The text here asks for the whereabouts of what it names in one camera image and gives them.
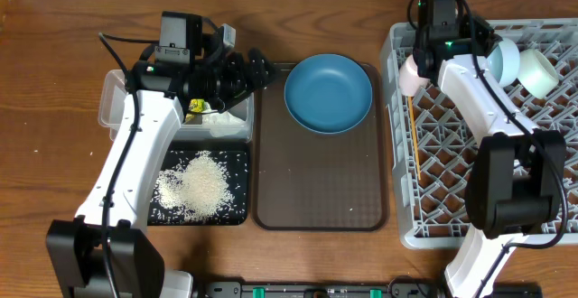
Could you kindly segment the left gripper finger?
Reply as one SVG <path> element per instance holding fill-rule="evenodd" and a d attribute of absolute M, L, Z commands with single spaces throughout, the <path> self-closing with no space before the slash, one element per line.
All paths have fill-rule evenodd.
<path fill-rule="evenodd" d="M 246 81 L 248 90 L 265 88 L 277 79 L 277 67 L 259 49 L 250 49 L 247 58 Z"/>
<path fill-rule="evenodd" d="M 224 112 L 230 110 L 231 108 L 233 108 L 234 106 L 236 106 L 240 102 L 249 98 L 251 95 L 252 95 L 252 93 L 247 91 L 247 90 L 243 90 L 243 91 L 236 92 L 236 93 L 220 94 L 218 96 L 218 99 L 219 99 L 218 100 L 218 102 L 219 102 L 218 112 L 224 113 Z"/>

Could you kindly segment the white tissue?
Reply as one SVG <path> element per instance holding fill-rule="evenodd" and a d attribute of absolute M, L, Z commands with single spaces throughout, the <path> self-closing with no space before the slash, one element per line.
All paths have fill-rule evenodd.
<path fill-rule="evenodd" d="M 201 115 L 201 123 L 208 127 L 240 126 L 245 121 L 230 114 L 228 111 L 219 113 L 217 111 L 204 111 Z"/>

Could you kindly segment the green snack wrapper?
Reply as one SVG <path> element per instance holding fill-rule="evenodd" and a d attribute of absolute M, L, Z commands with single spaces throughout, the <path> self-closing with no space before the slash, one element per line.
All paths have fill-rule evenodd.
<path fill-rule="evenodd" d="M 185 122 L 191 123 L 195 117 L 201 116 L 203 113 L 208 113 L 209 111 L 210 105 L 205 100 L 192 99 L 185 116 Z"/>

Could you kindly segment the light blue small bowl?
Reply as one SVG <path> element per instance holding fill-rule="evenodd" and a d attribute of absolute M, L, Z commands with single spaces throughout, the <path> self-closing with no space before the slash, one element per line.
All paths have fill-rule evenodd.
<path fill-rule="evenodd" d="M 520 52 L 510 39 L 502 39 L 487 57 L 490 73 L 505 88 L 511 85 L 520 69 Z"/>

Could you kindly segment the mint green bowl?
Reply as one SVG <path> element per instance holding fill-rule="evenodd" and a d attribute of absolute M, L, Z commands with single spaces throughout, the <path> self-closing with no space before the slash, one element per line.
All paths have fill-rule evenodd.
<path fill-rule="evenodd" d="M 558 85 L 554 66 L 540 51 L 527 49 L 520 53 L 517 76 L 522 86 L 535 98 L 545 98 Z"/>

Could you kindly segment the dark blue plate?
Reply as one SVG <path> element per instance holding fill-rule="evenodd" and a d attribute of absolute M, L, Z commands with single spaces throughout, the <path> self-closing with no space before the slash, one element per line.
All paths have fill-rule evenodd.
<path fill-rule="evenodd" d="M 342 134 L 369 113 L 373 86 L 355 60 L 339 54 L 317 54 L 289 72 L 284 103 L 300 126 L 317 134 Z"/>

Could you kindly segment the pink plastic cup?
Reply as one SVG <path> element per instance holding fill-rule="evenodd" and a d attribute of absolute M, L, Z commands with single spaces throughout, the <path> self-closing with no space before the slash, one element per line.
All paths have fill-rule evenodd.
<path fill-rule="evenodd" d="M 430 80 L 418 75 L 418 67 L 412 55 L 406 58 L 399 69 L 398 87 L 403 96 L 413 97 L 421 88 L 425 88 Z"/>

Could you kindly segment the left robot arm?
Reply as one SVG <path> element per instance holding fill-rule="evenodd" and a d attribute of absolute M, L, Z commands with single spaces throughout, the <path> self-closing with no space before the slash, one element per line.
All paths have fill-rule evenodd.
<path fill-rule="evenodd" d="M 190 297 L 193 277 L 166 268 L 145 231 L 154 183 L 194 98 L 219 112 L 277 79 L 261 51 L 214 61 L 141 57 L 126 73 L 123 120 L 91 193 L 55 219 L 46 247 L 65 297 Z"/>

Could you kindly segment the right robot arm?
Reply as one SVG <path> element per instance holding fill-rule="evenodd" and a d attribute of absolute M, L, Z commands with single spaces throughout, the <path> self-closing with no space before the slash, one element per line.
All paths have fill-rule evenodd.
<path fill-rule="evenodd" d="M 542 130 L 508 98 L 503 87 L 519 80 L 542 97 L 555 71 L 539 51 L 519 51 L 482 18 L 451 10 L 420 14 L 412 55 L 399 85 L 412 96 L 433 83 L 459 109 L 478 145 L 465 189 L 470 227 L 457 256 L 446 266 L 451 297 L 493 293 L 500 269 L 547 221 L 568 220 L 563 186 L 566 142 Z"/>

